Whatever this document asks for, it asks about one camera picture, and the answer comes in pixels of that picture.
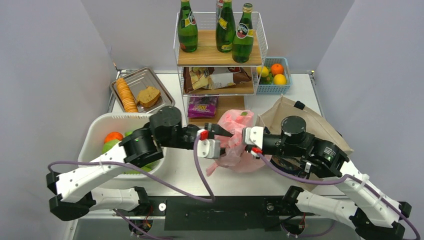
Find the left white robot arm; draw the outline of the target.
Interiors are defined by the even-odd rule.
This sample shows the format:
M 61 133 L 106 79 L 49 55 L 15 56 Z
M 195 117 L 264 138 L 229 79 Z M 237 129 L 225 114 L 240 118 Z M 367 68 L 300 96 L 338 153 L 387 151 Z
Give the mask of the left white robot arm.
M 143 215 L 151 202 L 143 187 L 128 189 L 103 188 L 103 184 L 127 169 L 144 172 L 144 166 L 164 157 L 163 148 L 193 150 L 195 160 L 218 159 L 224 150 L 215 136 L 232 137 L 218 124 L 204 128 L 182 125 L 182 114 L 174 106 L 165 106 L 149 117 L 109 151 L 90 162 L 79 162 L 77 168 L 64 173 L 51 170 L 46 175 L 47 187 L 54 196 L 50 212 L 62 221 L 71 221 L 96 210 L 124 210 Z

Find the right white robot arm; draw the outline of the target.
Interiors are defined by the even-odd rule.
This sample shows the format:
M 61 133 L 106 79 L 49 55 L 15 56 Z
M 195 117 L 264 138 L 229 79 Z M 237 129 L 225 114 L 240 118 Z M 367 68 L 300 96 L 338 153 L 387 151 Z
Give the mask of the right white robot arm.
M 278 134 L 256 126 L 245 141 L 259 149 L 256 156 L 262 160 L 267 155 L 299 158 L 304 171 L 316 175 L 317 180 L 297 177 L 272 165 L 272 170 L 279 175 L 304 184 L 335 186 L 347 197 L 347 200 L 336 200 L 290 186 L 282 201 L 286 213 L 327 217 L 351 227 L 365 240 L 403 239 L 406 225 L 410 224 L 411 205 L 382 193 L 338 145 L 308 132 L 302 117 L 284 118 Z

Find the beige canvas tote bag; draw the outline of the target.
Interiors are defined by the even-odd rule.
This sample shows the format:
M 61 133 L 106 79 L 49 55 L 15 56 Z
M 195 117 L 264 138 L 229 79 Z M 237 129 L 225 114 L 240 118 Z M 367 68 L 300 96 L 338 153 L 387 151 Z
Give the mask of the beige canvas tote bag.
M 285 137 L 282 156 L 272 155 L 271 163 L 284 171 L 285 163 L 297 170 L 287 170 L 291 176 L 306 177 L 298 183 L 313 190 L 325 178 L 343 176 L 346 167 L 353 165 L 349 156 L 353 149 L 321 115 L 300 101 L 280 97 L 274 105 L 257 117 L 256 125 L 264 134 Z

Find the purple snack packet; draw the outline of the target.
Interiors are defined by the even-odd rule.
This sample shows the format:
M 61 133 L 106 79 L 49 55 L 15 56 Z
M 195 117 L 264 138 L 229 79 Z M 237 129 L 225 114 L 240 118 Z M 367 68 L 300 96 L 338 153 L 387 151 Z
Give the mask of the purple snack packet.
M 188 118 L 214 117 L 217 111 L 218 100 L 218 96 L 190 97 L 187 110 Z

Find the pink plastic grocery bag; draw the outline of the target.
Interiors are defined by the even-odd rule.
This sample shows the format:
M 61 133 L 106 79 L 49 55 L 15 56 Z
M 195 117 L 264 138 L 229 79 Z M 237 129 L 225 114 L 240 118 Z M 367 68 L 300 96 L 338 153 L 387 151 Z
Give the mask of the pink plastic grocery bag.
M 253 117 L 252 111 L 238 109 L 227 110 L 220 117 L 217 124 L 233 136 L 215 136 L 215 139 L 220 141 L 220 147 L 224 149 L 224 153 L 206 169 L 208 177 L 219 167 L 236 173 L 251 173 L 265 165 L 262 160 L 255 159 L 253 155 L 246 152 L 246 145 L 242 143 L 242 131 L 246 127 L 254 126 Z

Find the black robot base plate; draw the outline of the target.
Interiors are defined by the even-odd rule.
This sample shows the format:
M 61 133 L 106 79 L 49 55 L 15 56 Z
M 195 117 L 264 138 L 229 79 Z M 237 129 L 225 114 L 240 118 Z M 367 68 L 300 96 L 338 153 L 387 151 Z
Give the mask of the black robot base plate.
M 151 196 L 152 217 L 165 217 L 166 231 L 238 231 L 264 229 L 278 231 L 300 210 L 283 201 L 283 196 L 218 196 L 206 203 L 186 196 Z

